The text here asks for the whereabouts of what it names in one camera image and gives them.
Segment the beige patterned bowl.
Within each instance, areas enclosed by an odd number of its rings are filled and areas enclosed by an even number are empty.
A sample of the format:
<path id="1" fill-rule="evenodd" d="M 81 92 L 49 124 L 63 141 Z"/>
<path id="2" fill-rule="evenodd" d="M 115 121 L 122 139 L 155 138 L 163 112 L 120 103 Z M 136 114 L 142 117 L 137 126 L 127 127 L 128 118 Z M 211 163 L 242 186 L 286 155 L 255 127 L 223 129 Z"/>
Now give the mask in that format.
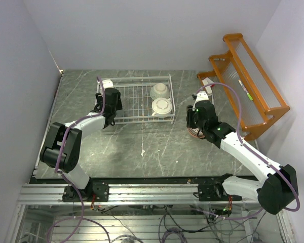
<path id="1" fill-rule="evenodd" d="M 187 130 L 193 137 L 196 137 L 199 139 L 205 138 L 204 134 L 199 129 L 187 128 Z"/>

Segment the white wire dish rack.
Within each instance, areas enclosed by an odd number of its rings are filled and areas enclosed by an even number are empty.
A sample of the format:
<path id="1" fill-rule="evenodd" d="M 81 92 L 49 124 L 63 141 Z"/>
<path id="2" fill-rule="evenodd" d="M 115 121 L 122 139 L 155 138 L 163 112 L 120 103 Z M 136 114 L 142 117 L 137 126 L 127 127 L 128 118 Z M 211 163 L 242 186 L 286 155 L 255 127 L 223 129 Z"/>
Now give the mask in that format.
<path id="1" fill-rule="evenodd" d="M 113 87 L 121 93 L 123 109 L 117 112 L 116 124 L 139 124 L 156 122 L 174 122 L 176 108 L 173 95 L 172 78 L 168 76 L 152 77 L 113 77 Z M 150 92 L 153 86 L 163 84 L 170 92 L 169 114 L 157 114 L 153 110 L 153 98 Z"/>

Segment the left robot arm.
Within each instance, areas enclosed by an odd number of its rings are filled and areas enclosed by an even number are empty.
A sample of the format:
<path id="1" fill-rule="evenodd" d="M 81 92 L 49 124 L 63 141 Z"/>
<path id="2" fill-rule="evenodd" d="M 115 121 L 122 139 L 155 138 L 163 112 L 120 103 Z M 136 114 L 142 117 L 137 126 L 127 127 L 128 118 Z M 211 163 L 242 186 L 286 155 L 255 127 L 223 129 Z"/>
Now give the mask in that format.
<path id="1" fill-rule="evenodd" d="M 63 202 L 107 201 L 108 187 L 95 186 L 79 164 L 81 142 L 95 131 L 115 124 L 117 111 L 122 110 L 121 93 L 115 88 L 106 88 L 96 93 L 94 109 L 87 116 L 70 123 L 52 123 L 40 151 L 40 161 L 53 168 L 67 180 Z"/>

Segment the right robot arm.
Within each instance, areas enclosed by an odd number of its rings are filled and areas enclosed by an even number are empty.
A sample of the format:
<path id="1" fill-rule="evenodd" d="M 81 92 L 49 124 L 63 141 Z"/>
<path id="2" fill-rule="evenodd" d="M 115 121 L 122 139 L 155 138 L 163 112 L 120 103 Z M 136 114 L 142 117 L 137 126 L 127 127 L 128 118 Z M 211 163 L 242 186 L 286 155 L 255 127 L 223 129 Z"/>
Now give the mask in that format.
<path id="1" fill-rule="evenodd" d="M 202 100 L 187 106 L 186 126 L 198 129 L 203 139 L 232 155 L 256 177 L 250 180 L 223 175 L 213 188 L 218 200 L 225 200 L 230 195 L 245 197 L 257 201 L 273 215 L 299 200 L 296 170 L 291 165 L 282 166 L 250 147 L 232 126 L 218 120 L 210 101 Z"/>

